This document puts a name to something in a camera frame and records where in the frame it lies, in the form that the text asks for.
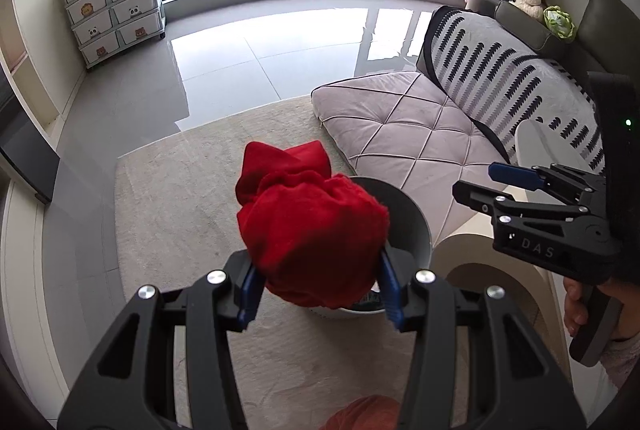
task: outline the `silver bolt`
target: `silver bolt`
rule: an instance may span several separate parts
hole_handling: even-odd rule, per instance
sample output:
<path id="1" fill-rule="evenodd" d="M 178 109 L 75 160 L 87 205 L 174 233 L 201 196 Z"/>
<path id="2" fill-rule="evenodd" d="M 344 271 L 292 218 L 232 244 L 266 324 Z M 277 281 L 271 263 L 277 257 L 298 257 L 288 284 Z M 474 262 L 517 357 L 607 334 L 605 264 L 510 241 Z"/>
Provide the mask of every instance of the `silver bolt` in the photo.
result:
<path id="1" fill-rule="evenodd" d="M 421 284 L 432 284 L 436 280 L 436 275 L 433 271 L 428 269 L 420 269 L 415 274 L 415 279 Z"/>
<path id="2" fill-rule="evenodd" d="M 222 284 L 226 280 L 226 273 L 216 269 L 207 275 L 207 282 L 210 284 Z"/>
<path id="3" fill-rule="evenodd" d="M 156 294 L 156 288 L 152 285 L 143 285 L 140 289 L 138 289 L 138 296 L 143 300 L 148 300 L 154 294 Z"/>
<path id="4" fill-rule="evenodd" d="M 504 289 L 502 289 L 499 285 L 490 285 L 486 289 L 486 294 L 489 298 L 493 298 L 494 300 L 500 300 L 504 298 Z"/>

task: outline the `beige rug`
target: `beige rug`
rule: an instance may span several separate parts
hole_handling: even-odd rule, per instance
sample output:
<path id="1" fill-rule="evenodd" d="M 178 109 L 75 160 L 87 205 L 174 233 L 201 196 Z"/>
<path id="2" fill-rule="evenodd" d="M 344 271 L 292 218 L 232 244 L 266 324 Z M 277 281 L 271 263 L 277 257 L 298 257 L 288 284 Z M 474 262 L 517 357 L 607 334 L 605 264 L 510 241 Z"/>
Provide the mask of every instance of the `beige rug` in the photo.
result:
<path id="1" fill-rule="evenodd" d="M 116 237 L 127 298 L 146 283 L 162 290 L 191 285 L 242 248 L 234 187 L 247 142 L 286 148 L 315 139 L 334 172 L 348 173 L 308 97 L 226 117 L 120 158 Z M 230 334 L 249 428 L 317 430 L 358 397 L 401 400 L 413 342 L 383 315 L 325 319 L 265 291 L 249 330 Z M 177 334 L 176 366 L 178 421 L 187 424 L 184 333 Z"/>

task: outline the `striped blanket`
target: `striped blanket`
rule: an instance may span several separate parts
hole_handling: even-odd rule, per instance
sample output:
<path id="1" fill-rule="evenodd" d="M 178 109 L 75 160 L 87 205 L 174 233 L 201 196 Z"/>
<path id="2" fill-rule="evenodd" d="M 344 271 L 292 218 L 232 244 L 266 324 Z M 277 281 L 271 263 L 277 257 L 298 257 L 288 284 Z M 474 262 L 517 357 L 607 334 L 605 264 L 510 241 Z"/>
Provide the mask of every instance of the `striped blanket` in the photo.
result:
<path id="1" fill-rule="evenodd" d="M 440 8 L 431 19 L 423 54 L 430 77 L 469 117 L 498 136 L 512 163 L 517 163 L 516 127 L 534 119 L 558 130 L 594 172 L 603 171 L 600 130 L 589 97 L 562 66 L 540 59 L 492 18 Z"/>

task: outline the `tufted cushion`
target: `tufted cushion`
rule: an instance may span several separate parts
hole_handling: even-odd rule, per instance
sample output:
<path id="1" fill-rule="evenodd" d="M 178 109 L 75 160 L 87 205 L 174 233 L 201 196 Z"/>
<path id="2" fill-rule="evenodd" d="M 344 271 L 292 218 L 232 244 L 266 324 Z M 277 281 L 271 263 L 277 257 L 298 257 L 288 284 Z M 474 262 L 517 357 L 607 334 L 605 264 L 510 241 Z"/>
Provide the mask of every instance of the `tufted cushion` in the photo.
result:
<path id="1" fill-rule="evenodd" d="M 502 190 L 487 166 L 492 144 L 426 76 L 395 72 L 337 81 L 311 94 L 314 111 L 358 175 L 403 189 L 436 244 L 473 216 L 451 195 L 459 179 Z"/>

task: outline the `round container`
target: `round container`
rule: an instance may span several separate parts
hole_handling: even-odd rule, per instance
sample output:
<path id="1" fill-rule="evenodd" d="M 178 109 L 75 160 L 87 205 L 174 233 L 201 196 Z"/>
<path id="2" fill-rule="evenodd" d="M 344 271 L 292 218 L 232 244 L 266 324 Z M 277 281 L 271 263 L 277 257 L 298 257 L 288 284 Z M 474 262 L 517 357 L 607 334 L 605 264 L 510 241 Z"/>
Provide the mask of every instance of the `round container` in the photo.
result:
<path id="1" fill-rule="evenodd" d="M 431 265 L 431 233 L 424 215 L 414 200 L 404 191 L 373 177 L 352 175 L 351 180 L 364 188 L 369 195 L 386 206 L 389 211 L 388 243 L 397 249 L 408 251 L 415 258 L 416 269 L 429 269 Z M 372 290 L 348 309 L 312 307 L 311 312 L 334 319 L 377 315 L 385 312 L 376 283 Z"/>

